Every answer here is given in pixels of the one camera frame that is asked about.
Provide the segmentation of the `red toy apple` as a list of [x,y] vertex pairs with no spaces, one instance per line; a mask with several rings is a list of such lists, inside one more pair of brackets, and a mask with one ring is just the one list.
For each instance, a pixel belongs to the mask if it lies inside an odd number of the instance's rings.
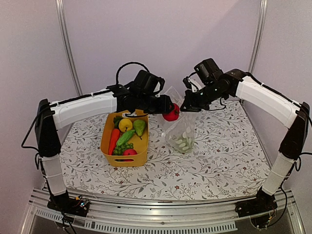
[[176,103],[173,105],[174,109],[170,113],[162,115],[163,118],[168,122],[176,121],[179,118],[180,108]]

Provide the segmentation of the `clear polka dot zip bag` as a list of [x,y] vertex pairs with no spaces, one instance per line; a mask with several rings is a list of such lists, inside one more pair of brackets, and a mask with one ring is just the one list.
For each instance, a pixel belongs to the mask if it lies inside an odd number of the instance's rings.
[[179,137],[192,137],[195,140],[194,113],[180,111],[178,120],[172,122],[166,121],[162,115],[158,116],[157,120],[160,127],[162,128],[161,136],[175,150],[177,149],[174,146],[174,140],[178,139]]

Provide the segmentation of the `green toy apple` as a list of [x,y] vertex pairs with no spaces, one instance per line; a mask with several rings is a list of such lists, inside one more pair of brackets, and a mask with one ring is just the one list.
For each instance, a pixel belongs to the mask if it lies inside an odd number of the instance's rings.
[[186,153],[193,148],[194,139],[192,137],[179,137],[174,140],[175,148],[181,153]]

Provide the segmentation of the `yellow toy apple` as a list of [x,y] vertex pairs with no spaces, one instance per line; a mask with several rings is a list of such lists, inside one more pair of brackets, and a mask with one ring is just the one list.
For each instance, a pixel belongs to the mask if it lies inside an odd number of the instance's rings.
[[123,118],[119,124],[118,124],[118,128],[121,132],[125,133],[129,130],[133,129],[133,123],[130,119],[128,118]]

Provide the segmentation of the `pink red toy peach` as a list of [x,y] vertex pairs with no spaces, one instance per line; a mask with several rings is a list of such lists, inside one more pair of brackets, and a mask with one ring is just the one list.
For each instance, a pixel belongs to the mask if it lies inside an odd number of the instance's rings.
[[137,152],[134,149],[126,149],[123,152],[123,156],[133,156],[133,155],[137,155]]

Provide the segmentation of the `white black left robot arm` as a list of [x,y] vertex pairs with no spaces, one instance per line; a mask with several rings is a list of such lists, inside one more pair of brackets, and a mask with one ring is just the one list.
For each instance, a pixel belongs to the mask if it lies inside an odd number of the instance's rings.
[[127,85],[117,83],[98,92],[63,101],[40,101],[35,124],[39,156],[42,158],[44,177],[54,195],[53,203],[61,211],[69,211],[73,204],[71,198],[65,195],[58,130],[101,114],[122,111],[132,113],[135,110],[142,110],[146,114],[167,114],[174,105],[169,96],[160,94],[164,83],[163,78],[140,70]]

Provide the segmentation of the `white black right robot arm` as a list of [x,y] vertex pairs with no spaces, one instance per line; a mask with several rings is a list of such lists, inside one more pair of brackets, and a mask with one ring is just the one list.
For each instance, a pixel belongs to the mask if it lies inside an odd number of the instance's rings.
[[274,195],[287,180],[303,154],[311,124],[309,105],[286,97],[257,80],[249,72],[239,69],[223,72],[212,58],[197,64],[192,75],[197,75],[201,83],[192,79],[191,75],[183,79],[186,91],[180,107],[182,111],[209,110],[213,101],[234,97],[257,107],[270,116],[274,123],[284,127],[285,136],[280,143],[275,162],[259,190],[263,194],[252,202],[255,212],[263,212],[271,204],[269,196]]

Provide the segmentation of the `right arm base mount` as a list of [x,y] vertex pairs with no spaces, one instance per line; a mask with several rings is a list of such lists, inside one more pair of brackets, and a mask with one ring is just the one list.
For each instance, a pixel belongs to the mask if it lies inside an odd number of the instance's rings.
[[260,189],[256,197],[235,204],[238,217],[253,216],[251,224],[257,229],[267,228],[276,215],[277,202],[274,195]]

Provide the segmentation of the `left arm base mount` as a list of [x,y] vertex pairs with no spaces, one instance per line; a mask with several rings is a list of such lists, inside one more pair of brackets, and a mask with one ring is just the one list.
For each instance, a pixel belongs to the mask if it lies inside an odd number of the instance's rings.
[[90,207],[90,200],[83,198],[81,195],[71,198],[66,190],[61,195],[53,195],[50,187],[48,187],[50,199],[47,204],[49,209],[59,211],[64,214],[86,217]]

